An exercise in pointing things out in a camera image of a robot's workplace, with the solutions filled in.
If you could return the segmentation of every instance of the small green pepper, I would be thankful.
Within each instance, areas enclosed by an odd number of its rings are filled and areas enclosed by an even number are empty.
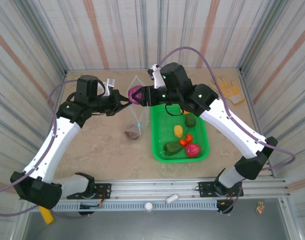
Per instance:
[[[187,128],[192,128],[196,125],[196,119],[195,116],[192,114],[187,114],[184,120],[184,123]]]
[[[182,150],[183,146],[180,145],[178,141],[167,142],[163,146],[164,154],[166,156],[172,156],[179,153]]]

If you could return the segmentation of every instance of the plastic basket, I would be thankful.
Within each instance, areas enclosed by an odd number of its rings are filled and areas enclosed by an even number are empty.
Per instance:
[[[177,104],[167,106],[167,110],[174,115],[180,114],[180,107]],[[196,126],[191,127],[189,133],[193,136],[193,143],[200,146],[201,153],[194,158],[189,158],[183,148],[179,153],[166,156],[163,147],[168,142],[179,141],[174,134],[175,125],[181,125],[185,134],[188,128],[185,125],[185,115],[171,116],[165,110],[165,105],[153,106],[150,108],[151,115],[151,149],[153,156],[163,163],[185,163],[199,162],[207,158],[210,152],[205,122],[196,117]]]

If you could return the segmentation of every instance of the beige tabletop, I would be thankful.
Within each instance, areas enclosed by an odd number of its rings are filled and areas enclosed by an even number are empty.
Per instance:
[[[215,68],[213,71],[216,76],[225,76],[240,84],[235,68]],[[211,82],[211,76],[205,68],[187,68],[186,72],[193,84]],[[71,72],[67,79],[77,79],[81,75],[94,75],[103,82],[109,77],[114,78],[115,89],[124,96],[127,96],[127,88],[136,75],[145,85],[153,85],[146,70]],[[76,83],[67,84],[62,102],[75,91]],[[246,101],[239,105],[228,101],[228,105],[232,112],[254,128]],[[55,177],[69,177],[76,172],[89,174],[96,180],[215,177],[223,168],[232,166],[241,157],[239,150],[219,130],[205,123],[210,144],[210,154],[205,160],[162,163],[152,154],[150,124],[138,140],[126,137],[124,131],[134,123],[136,119],[127,108],[115,116],[92,116],[71,141]]]

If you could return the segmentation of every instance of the striped wall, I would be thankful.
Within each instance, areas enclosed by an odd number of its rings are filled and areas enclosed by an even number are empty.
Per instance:
[[[305,235],[305,0],[285,5],[244,73],[260,128],[296,153],[276,172],[285,178]],[[275,152],[272,163],[289,160]]]
[[[0,188],[13,171],[22,171],[48,133],[46,99],[63,79],[15,1],[0,0]],[[57,92],[52,104],[57,102]],[[0,194],[0,212],[12,213],[18,195]],[[0,239],[14,218],[0,217]]]
[[[147,68],[179,46],[200,50],[213,67],[237,67],[274,2],[27,1],[69,70]],[[202,66],[187,50],[167,60],[174,61]]]

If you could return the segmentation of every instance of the cherry tomato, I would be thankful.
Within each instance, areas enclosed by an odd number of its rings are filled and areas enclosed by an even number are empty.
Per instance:
[[[187,134],[185,140],[187,143],[191,143],[194,140],[193,135]]]
[[[187,145],[188,142],[186,142],[185,139],[180,139],[179,140],[180,145],[182,145],[183,147]]]

